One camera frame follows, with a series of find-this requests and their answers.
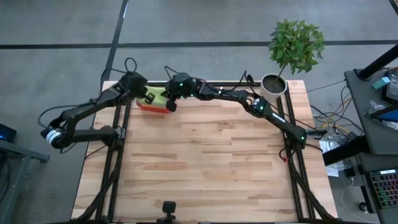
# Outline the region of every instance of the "white flower pot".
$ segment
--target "white flower pot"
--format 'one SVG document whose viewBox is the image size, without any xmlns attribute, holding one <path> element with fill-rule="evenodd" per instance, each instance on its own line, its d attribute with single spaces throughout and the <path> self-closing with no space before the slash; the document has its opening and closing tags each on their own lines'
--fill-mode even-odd
<svg viewBox="0 0 398 224">
<path fill-rule="evenodd" d="M 281 82 L 281 84 L 284 85 L 283 91 L 281 91 L 280 93 L 273 93 L 269 90 L 267 90 L 264 86 L 264 82 L 266 82 L 267 77 L 269 78 L 269 76 L 275 76 L 278 77 L 278 74 L 275 73 L 268 73 L 266 75 L 263 76 L 263 78 L 261 79 L 261 86 L 260 86 L 260 92 L 259 94 L 261 96 L 263 96 L 268 102 L 275 102 L 276 99 L 278 99 L 278 97 L 280 97 L 282 94 L 285 93 L 286 89 L 287 89 L 287 83 L 286 80 L 283 77 L 279 77 L 278 82 Z"/>
</svg>

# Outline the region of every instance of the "white cable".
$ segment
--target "white cable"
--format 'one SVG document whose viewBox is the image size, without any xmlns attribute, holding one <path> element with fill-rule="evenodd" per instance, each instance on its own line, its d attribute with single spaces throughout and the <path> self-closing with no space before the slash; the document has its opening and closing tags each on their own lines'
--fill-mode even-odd
<svg viewBox="0 0 398 224">
<path fill-rule="evenodd" d="M 364 222 L 366 222 L 366 223 L 379 223 L 379 222 L 367 221 L 367 220 L 365 220 L 365 219 L 363 219 L 363 218 L 361 218 L 361 217 L 359 217 L 359 216 L 353 214 L 352 212 L 350 212 L 350 211 L 348 210 L 348 208 L 346 207 L 346 205 L 345 205 L 344 202 L 343 202 L 343 196 L 344 196 L 344 193 L 345 193 L 349 188 L 351 188 L 353 185 L 354 185 L 354 179 L 351 178 L 351 185 L 348 186 L 347 188 L 345 188 L 344 191 L 343 191 L 343 193 L 341 193 L 340 202 L 341 202 L 341 204 L 344 206 L 345 210 L 346 210 L 348 213 L 350 213 L 351 215 L 355 216 L 356 218 L 358 218 L 358 219 L 360 219 L 360 220 L 362 220 L 362 221 L 364 221 Z"/>
</svg>

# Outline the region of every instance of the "green leaves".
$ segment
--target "green leaves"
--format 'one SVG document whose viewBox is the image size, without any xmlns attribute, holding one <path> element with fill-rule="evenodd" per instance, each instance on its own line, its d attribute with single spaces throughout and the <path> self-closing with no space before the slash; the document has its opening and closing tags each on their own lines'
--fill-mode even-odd
<svg viewBox="0 0 398 224">
<path fill-rule="evenodd" d="M 279 68 L 290 65 L 292 74 L 297 70 L 298 73 L 309 72 L 318 64 L 316 58 L 323 59 L 321 52 L 325 49 L 324 38 L 317 26 L 306 25 L 305 21 L 289 22 L 285 19 L 277 23 L 271 37 L 270 59 L 276 61 Z"/>
</svg>

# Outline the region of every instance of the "potted plant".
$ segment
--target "potted plant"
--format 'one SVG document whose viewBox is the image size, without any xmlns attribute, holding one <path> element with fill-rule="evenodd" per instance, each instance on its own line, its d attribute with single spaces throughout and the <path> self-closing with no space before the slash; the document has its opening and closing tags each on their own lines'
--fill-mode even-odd
<svg viewBox="0 0 398 224">
<path fill-rule="evenodd" d="M 268 101 L 274 101 L 287 89 L 286 81 L 281 77 L 285 67 L 290 65 L 292 75 L 297 71 L 309 72 L 318 62 L 317 58 L 323 59 L 321 52 L 323 46 L 323 33 L 319 27 L 306 25 L 305 21 L 278 22 L 275 32 L 271 34 L 272 40 L 269 44 L 271 59 L 279 65 L 279 74 L 269 73 L 261 80 L 260 95 Z"/>
</svg>

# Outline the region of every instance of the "butcher block tabletop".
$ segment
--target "butcher block tabletop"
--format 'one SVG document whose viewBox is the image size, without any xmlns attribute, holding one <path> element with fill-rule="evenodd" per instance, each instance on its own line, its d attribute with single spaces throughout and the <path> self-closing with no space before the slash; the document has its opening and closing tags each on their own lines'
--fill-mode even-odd
<svg viewBox="0 0 398 224">
<path fill-rule="evenodd" d="M 289 81 L 289 88 L 296 119 L 314 126 L 304 82 Z M 112 125 L 113 117 L 114 108 L 97 112 L 94 128 Z M 101 146 L 91 142 L 87 154 Z M 235 102 L 188 98 L 178 100 L 170 114 L 142 111 L 133 103 L 113 221 L 155 222 L 164 217 L 163 201 L 174 201 L 175 216 L 184 223 L 296 222 L 288 166 L 278 156 L 282 148 L 278 128 Z M 98 193 L 106 151 L 85 161 L 72 218 Z M 303 157 L 311 191 L 337 217 L 322 153 L 307 146 Z M 301 191 L 300 197 L 308 217 Z"/>
</svg>

